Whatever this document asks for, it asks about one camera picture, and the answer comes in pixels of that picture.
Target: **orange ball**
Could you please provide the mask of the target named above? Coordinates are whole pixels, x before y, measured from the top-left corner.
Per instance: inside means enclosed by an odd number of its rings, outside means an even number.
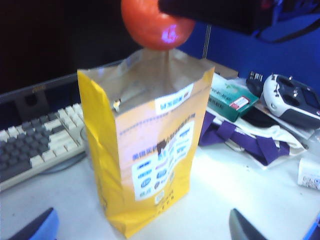
[[[170,50],[187,41],[195,21],[160,12],[158,0],[121,0],[122,19],[131,37],[153,50]]]

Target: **keyboard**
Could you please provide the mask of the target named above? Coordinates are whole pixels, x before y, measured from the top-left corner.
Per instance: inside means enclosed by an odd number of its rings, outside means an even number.
[[[0,131],[0,190],[78,156],[85,150],[84,115],[76,103]]]

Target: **monitor stand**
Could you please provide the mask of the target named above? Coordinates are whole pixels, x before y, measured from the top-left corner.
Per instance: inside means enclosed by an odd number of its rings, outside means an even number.
[[[50,112],[44,91],[17,97],[14,102],[23,122],[30,121],[31,119],[38,118]]]

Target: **label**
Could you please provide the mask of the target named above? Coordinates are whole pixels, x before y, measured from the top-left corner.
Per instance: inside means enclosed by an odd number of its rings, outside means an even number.
[[[194,125],[194,121],[186,123],[161,148],[160,152],[156,151],[132,165],[132,181],[136,201],[152,197],[161,191],[168,181],[172,182],[175,166],[187,156],[190,150]]]
[[[179,107],[190,97],[193,88],[194,84],[192,83],[176,93],[157,98],[154,100],[155,113],[160,115]]]
[[[234,102],[230,103],[229,106],[235,110],[239,110],[244,105],[247,105],[249,102],[250,102],[250,100],[248,98],[246,98],[245,96],[241,96],[237,100],[235,100]]]

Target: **black key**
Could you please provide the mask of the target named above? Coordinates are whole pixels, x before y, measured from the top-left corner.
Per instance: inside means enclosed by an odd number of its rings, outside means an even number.
[[[0,171],[0,182],[4,182],[20,173],[31,169],[28,161],[20,161],[17,164]]]
[[[25,153],[21,153],[19,156],[18,156],[18,159],[19,161],[29,161],[30,160],[30,157],[25,154]]]
[[[38,118],[32,119],[31,124],[34,128],[41,126],[40,120]]]
[[[39,151],[40,154],[42,154],[42,153],[44,153],[44,152],[46,152],[48,150],[49,150],[49,148],[46,145],[40,145],[38,147],[38,151]]]
[[[37,141],[33,141],[29,145],[32,149],[37,149],[39,147],[39,143]]]
[[[65,130],[65,127],[60,125],[60,126],[53,128],[51,131],[52,131],[52,134],[55,134],[55,133],[61,132],[62,130]]]
[[[31,123],[28,122],[28,121],[23,122],[22,125],[21,125],[21,127],[22,127],[22,129],[25,130],[25,131],[28,130],[28,129],[30,129],[30,128],[32,128]]]
[[[37,155],[38,155],[38,151],[37,151],[37,150],[31,149],[31,150],[29,151],[29,157],[30,157],[30,158],[33,158],[33,157],[35,157],[35,156],[37,156]]]
[[[37,133],[42,133],[42,132],[44,132],[46,129],[45,129],[45,127],[44,126],[37,126],[36,128],[35,128],[35,131],[37,132]]]
[[[26,138],[26,135],[24,133],[20,133],[16,138],[23,140]]]
[[[6,142],[7,142],[8,144],[13,144],[16,140],[17,140],[17,139],[16,139],[15,137],[10,137],[10,138],[7,139]]]
[[[51,131],[49,131],[49,130],[45,130],[43,133],[42,133],[42,135],[44,136],[44,137],[49,137],[50,135],[51,135],[52,133],[51,133]]]
[[[4,146],[4,149],[7,153],[10,153],[11,151],[13,151],[15,149],[15,147],[12,144],[7,144]]]
[[[8,163],[10,166],[15,165],[18,162],[18,159],[16,157],[10,158]]]
[[[24,144],[24,141],[22,141],[21,139],[18,139],[17,141],[15,141],[15,146],[19,149],[21,148]]]
[[[25,139],[24,139],[24,142],[26,144],[31,144],[32,142],[34,141],[33,137],[31,136],[27,136]]]
[[[48,139],[47,137],[42,137],[42,138],[40,139],[39,143],[40,143],[41,145],[47,146],[48,143],[49,143],[49,139]]]
[[[0,148],[4,147],[7,143],[5,141],[0,141]]]
[[[24,146],[22,146],[21,148],[20,148],[20,151],[22,152],[22,153],[25,153],[25,154],[29,154],[29,151],[30,151],[31,149],[30,149],[30,147],[28,146],[28,145],[24,145]]]
[[[35,134],[35,131],[33,130],[33,129],[28,129],[27,131],[26,131],[26,135],[27,136],[33,136]]]
[[[41,116],[40,118],[40,123],[45,124],[48,122],[48,117],[47,116]]]
[[[52,112],[48,114],[48,119],[49,121],[55,120],[57,119],[57,116]]]
[[[10,156],[8,154],[3,154],[0,156],[0,162],[7,162],[10,159]]]
[[[20,151],[15,149],[11,152],[11,156],[17,158],[20,154]]]
[[[5,170],[7,168],[7,164],[5,162],[0,162],[0,171]]]

